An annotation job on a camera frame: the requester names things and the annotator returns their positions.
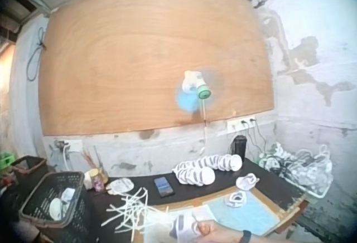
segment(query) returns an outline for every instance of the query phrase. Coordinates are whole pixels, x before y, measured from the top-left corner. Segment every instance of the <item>black watch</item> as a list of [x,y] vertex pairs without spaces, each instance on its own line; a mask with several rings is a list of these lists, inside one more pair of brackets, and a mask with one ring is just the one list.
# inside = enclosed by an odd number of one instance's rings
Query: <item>black watch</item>
[[252,233],[251,232],[249,232],[247,230],[243,230],[243,237],[239,241],[239,243],[249,243],[251,237],[252,237]]

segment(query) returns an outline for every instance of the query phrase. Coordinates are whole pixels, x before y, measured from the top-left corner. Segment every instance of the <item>person's arm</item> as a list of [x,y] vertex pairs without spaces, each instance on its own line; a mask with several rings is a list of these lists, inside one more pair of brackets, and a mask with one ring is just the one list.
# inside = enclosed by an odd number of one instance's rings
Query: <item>person's arm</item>
[[[197,243],[239,243],[243,237],[243,232],[229,229],[215,221],[202,221],[198,223],[198,228],[203,234]],[[294,243],[290,240],[272,240],[265,237],[252,235],[249,243]]]

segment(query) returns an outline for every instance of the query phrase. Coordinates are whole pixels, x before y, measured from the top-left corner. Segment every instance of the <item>light blue mat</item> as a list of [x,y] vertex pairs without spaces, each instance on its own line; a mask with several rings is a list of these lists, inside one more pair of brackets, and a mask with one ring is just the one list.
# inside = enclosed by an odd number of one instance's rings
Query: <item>light blue mat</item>
[[279,218],[253,194],[247,192],[247,204],[231,208],[224,203],[225,197],[211,200],[207,204],[217,222],[235,229],[248,230],[262,236],[279,223]]

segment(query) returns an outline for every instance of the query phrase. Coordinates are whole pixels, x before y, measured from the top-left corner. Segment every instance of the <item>black basket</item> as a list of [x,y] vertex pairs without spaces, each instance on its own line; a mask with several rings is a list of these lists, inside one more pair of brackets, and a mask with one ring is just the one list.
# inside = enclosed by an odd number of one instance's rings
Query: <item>black basket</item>
[[[95,239],[90,228],[93,207],[83,181],[81,172],[48,173],[23,204],[20,219],[32,223],[55,242],[91,242]],[[50,203],[66,188],[75,189],[73,198],[64,218],[54,221]]]
[[49,172],[45,158],[26,155],[11,163],[21,189],[29,195],[38,182]]

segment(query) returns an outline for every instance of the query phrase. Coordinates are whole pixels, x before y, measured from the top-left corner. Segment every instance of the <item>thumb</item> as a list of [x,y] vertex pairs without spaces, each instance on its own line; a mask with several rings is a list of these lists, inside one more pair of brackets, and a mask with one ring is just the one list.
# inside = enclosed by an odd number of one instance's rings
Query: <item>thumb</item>
[[197,239],[197,243],[209,243],[209,242],[212,243],[212,242],[215,242],[214,239],[215,239],[215,233],[212,232],[212,233],[209,233],[206,236],[199,237]]

